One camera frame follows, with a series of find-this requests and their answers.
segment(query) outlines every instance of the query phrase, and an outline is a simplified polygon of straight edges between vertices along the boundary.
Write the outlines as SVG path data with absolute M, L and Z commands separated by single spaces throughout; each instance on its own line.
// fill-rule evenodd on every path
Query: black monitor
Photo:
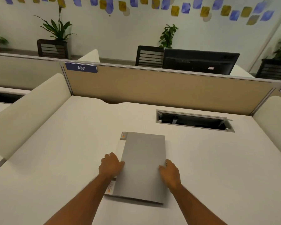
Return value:
M 165 49 L 163 69 L 229 75 L 238 53 Z

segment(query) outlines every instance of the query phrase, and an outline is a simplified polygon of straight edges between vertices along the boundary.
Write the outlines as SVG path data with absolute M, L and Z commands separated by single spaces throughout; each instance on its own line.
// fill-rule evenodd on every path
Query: hand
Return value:
M 123 170 L 124 164 L 124 161 L 119 162 L 118 158 L 113 152 L 109 155 L 106 154 L 105 157 L 101 159 L 99 175 L 111 180 Z
M 171 160 L 166 159 L 165 162 L 165 167 L 159 165 L 159 172 L 162 181 L 172 192 L 173 190 L 181 186 L 180 174 L 178 168 L 175 166 L 175 164 L 172 163 Z

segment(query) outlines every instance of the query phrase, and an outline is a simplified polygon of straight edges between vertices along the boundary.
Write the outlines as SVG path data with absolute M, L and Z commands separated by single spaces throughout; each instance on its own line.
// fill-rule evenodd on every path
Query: white wall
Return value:
M 251 73 L 257 73 L 257 71 L 262 63 L 263 58 L 272 58 L 274 56 L 273 52 L 277 50 L 278 41 L 281 41 L 281 24 L 278 27 L 278 29 L 276 30 L 276 32 L 273 35 L 273 37 L 271 38 L 271 40 L 269 41 L 269 43 L 267 44 L 267 46 L 265 47 L 262 54 L 259 56 L 256 63 L 253 65 L 253 67 L 250 71 Z
M 130 6 L 129 16 L 119 11 L 118 1 L 114 0 L 114 11 L 109 16 L 99 6 L 91 6 L 90 0 L 81 0 L 82 7 L 74 5 L 73 0 L 65 0 L 66 8 L 62 11 L 63 22 L 71 21 L 73 35 L 70 47 L 73 54 L 84 55 L 98 49 L 100 57 L 135 60 L 138 45 L 156 46 L 165 24 L 174 23 L 180 30 L 176 32 L 173 48 L 240 53 L 239 64 L 248 70 L 257 58 L 258 50 L 281 16 L 281 0 L 274 0 L 267 10 L 275 13 L 267 22 L 258 21 L 255 25 L 246 25 L 248 18 L 230 21 L 220 15 L 220 10 L 211 10 L 212 19 L 203 22 L 200 10 L 192 8 L 193 0 L 175 0 L 180 6 L 178 17 L 171 16 L 169 10 L 154 10 L 149 5 L 138 3 L 138 8 Z M 244 6 L 255 7 L 262 0 L 225 0 L 224 5 L 231 5 L 232 10 L 242 10 Z M 50 33 L 40 28 L 42 21 L 58 18 L 57 2 L 25 4 L 13 0 L 7 5 L 0 0 L 0 35 L 10 41 L 10 47 L 23 50 L 37 50 L 37 39 L 50 39 Z M 191 3 L 189 14 L 182 14 L 183 2 Z M 214 0 L 203 0 L 202 6 L 212 7 Z

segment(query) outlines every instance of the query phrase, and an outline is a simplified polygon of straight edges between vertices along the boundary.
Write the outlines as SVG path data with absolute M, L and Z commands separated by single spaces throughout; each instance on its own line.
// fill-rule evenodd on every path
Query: cubicle partition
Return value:
M 62 73 L 73 95 L 252 115 L 281 81 L 139 66 L 0 54 L 0 86 L 33 89 Z

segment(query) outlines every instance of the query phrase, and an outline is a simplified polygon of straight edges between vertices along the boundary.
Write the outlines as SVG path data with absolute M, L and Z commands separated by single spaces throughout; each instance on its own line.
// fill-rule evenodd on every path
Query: gray folder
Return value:
M 166 187 L 158 166 L 165 165 L 165 136 L 128 132 L 113 196 L 134 198 L 159 204 L 165 202 Z

